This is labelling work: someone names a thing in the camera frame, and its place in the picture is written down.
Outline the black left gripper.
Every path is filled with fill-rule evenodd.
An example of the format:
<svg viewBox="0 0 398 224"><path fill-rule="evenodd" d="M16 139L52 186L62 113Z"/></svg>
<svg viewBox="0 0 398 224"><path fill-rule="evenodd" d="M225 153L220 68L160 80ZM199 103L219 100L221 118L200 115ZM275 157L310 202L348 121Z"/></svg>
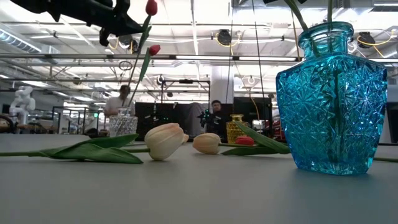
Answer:
<svg viewBox="0 0 398 224"><path fill-rule="evenodd" d="M89 27L101 27L99 43L108 46L110 34L116 36L143 33L144 28L127 16L129 0L116 0L116 5L109 6L97 0L60 0L61 14L81 21Z"/></svg>

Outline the clear textured glass vase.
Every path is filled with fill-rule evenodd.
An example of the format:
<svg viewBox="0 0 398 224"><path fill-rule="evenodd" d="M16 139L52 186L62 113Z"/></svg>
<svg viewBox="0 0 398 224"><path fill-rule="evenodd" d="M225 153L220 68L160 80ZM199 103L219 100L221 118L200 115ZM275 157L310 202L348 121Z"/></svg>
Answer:
<svg viewBox="0 0 398 224"><path fill-rule="evenodd" d="M130 108L119 108L117 115L109 118L109 136L117 137L127 134L136 134L138 117Z"/></svg>

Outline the yellow textured glass vase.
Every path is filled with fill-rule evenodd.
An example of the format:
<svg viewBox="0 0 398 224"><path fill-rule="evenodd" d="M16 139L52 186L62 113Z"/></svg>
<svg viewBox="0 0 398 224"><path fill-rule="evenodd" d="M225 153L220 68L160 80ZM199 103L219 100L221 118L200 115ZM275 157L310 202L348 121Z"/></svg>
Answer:
<svg viewBox="0 0 398 224"><path fill-rule="evenodd" d="M245 126L249 126L248 122L243 121L243 116L243 114L231 114L232 120L226 123L227 140L229 144L234 144L239 136L246 135L235 123L235 121L237 121Z"/></svg>

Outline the blue cut glass vase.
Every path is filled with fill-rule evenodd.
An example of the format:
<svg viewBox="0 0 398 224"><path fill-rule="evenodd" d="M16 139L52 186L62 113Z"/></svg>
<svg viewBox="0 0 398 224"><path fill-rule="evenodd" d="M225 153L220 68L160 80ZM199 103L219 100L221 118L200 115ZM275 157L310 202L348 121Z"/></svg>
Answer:
<svg viewBox="0 0 398 224"><path fill-rule="evenodd" d="M298 168L334 175L371 167L384 125L387 70L348 53L347 22L327 22L298 38L304 60L277 74L282 128Z"/></svg>

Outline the long ceiling light bar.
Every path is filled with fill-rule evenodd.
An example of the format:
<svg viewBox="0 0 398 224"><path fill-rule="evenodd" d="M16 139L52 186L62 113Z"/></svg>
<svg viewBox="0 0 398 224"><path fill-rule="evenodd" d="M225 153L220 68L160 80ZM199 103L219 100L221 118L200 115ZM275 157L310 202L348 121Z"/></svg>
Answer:
<svg viewBox="0 0 398 224"><path fill-rule="evenodd" d="M252 56L205 56L205 55L173 55L177 60L242 60L242 61L270 61L270 62L298 62L295 57L252 57Z"/></svg>

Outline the person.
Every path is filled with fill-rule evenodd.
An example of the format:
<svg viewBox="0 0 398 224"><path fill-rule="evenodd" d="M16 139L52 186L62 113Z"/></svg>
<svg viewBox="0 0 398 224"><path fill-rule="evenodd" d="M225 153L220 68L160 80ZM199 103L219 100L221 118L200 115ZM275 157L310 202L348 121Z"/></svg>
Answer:
<svg viewBox="0 0 398 224"><path fill-rule="evenodd" d="M220 137L222 142L227 142L226 123L227 115L222 111L221 101L213 100L211 102L213 113L210 116L210 121L205 125L206 133L213 133Z"/></svg>
<svg viewBox="0 0 398 224"><path fill-rule="evenodd" d="M119 96L108 98L105 107L104 107L104 115L106 117L116 116L119 114L120 108L130 108L130 115L135 115L135 106L133 103L130 103L130 99L128 95L130 94L131 89L128 85L122 85L119 89Z"/></svg>

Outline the black partition panel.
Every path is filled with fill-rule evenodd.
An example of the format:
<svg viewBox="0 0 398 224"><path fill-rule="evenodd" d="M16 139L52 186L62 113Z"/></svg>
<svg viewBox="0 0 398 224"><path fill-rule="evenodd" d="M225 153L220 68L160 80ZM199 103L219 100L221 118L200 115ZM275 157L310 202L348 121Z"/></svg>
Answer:
<svg viewBox="0 0 398 224"><path fill-rule="evenodd" d="M264 120L265 124L262 133L266 136L272 136L273 131L270 128L272 118L272 101L270 98L249 98L234 97L232 104L221 104L222 111L227 115L228 121L231 121L231 114L243 114L243 121L247 121L252 129L254 120Z"/></svg>
<svg viewBox="0 0 398 224"><path fill-rule="evenodd" d="M143 138L148 131L157 126L173 123L173 104L136 103L137 134Z"/></svg>

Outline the white humanoid robot figure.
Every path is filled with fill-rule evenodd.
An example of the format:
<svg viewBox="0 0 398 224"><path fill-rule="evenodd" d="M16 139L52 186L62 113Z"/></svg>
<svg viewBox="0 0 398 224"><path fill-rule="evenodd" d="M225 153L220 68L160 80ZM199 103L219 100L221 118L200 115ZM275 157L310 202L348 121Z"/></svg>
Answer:
<svg viewBox="0 0 398 224"><path fill-rule="evenodd" d="M32 91L31 86L20 86L15 92L9 108L9 116L14 124L27 124L29 113L35 110L35 100L30 97Z"/></svg>

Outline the black metal frame stand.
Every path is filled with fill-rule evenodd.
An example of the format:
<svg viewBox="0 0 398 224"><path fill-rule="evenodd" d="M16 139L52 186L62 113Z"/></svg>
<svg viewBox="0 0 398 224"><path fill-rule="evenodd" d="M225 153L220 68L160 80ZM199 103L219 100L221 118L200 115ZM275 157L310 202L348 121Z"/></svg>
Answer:
<svg viewBox="0 0 398 224"><path fill-rule="evenodd" d="M198 83L199 84L199 86L200 87L202 87L205 91L207 91L207 93L208 93L208 110L210 110L210 106L211 106L211 100L210 100L210 98L211 98L211 93L210 93L210 90L211 90L211 86L210 86L210 84L211 84L211 82L209 81L209 80L191 80L191 79L179 79L179 80L177 80L180 84L193 84L193 83ZM164 88L164 85L166 84L166 83L168 83L168 82L170 82L170 85L168 85L168 87L171 87L175 82L176 82L176 80L165 80L165 79L163 79L163 80L161 80L160 81L160 86L161 86L161 90L160 90L160 103L162 104L163 103L163 101L164 101L164 93L166 92L166 89ZM205 88L204 86L202 86L201 84L202 83L207 83L208 84L208 88Z"/></svg>

